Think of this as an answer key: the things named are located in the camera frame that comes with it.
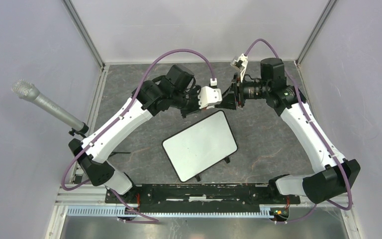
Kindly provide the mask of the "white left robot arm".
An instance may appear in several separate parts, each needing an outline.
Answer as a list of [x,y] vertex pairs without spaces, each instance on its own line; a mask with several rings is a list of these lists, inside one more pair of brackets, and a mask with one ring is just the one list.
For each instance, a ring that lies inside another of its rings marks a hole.
[[115,148],[136,128],[170,107],[184,113],[198,109],[198,92],[194,73],[175,64],[166,75],[146,80],[132,92],[124,106],[101,128],[83,140],[72,139],[68,147],[76,162],[94,186],[104,185],[117,192],[125,203],[136,198],[132,180],[107,160]]

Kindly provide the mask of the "silver microphone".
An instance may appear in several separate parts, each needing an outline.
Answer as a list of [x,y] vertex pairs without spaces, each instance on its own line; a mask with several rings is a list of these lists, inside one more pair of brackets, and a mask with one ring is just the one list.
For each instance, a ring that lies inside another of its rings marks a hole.
[[14,92],[20,99],[35,104],[42,110],[68,125],[71,128],[69,131],[70,135],[74,136],[77,134],[83,138],[86,137],[85,134],[89,130],[87,124],[42,94],[34,84],[24,79],[20,79],[13,84],[11,91]]

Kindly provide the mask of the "small white whiteboard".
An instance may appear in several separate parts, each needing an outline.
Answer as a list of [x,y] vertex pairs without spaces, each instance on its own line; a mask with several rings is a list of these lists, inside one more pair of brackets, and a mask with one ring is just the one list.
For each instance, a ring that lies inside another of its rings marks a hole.
[[162,148],[180,182],[199,177],[238,150],[224,111],[216,111],[162,141]]

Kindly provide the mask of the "aluminium frame rail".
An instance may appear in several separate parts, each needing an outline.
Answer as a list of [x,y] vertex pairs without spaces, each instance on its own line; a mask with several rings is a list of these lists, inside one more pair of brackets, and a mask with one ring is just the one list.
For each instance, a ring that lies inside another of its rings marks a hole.
[[66,206],[100,206],[105,204],[106,188],[85,184],[77,189],[67,191],[60,187],[55,204]]

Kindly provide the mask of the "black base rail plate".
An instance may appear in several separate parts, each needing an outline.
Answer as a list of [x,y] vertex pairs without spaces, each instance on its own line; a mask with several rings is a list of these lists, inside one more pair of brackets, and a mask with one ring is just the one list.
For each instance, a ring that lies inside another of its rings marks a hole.
[[267,184],[141,184],[121,196],[142,213],[255,213],[260,205],[300,204]]

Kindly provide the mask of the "toothed light blue strip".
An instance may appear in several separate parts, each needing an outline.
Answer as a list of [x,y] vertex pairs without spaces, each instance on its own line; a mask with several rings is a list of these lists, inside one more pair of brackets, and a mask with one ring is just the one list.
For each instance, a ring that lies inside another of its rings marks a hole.
[[[136,214],[124,206],[69,206],[67,216],[79,217],[135,217]],[[272,219],[270,208],[260,207],[256,212],[215,213],[145,213],[154,218],[263,218]]]

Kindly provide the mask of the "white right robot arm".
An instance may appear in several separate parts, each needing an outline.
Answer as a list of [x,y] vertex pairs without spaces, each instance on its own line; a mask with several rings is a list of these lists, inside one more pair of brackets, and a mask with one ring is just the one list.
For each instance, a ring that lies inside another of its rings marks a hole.
[[269,180],[268,198],[282,202],[287,195],[305,196],[312,203],[331,202],[351,191],[361,171],[356,159],[348,160],[325,135],[315,120],[303,93],[287,83],[285,65],[280,58],[260,62],[261,76],[246,80],[247,56],[232,60],[237,70],[230,87],[223,93],[219,108],[235,110],[247,100],[266,100],[267,105],[290,127],[305,150],[311,175],[281,175]]

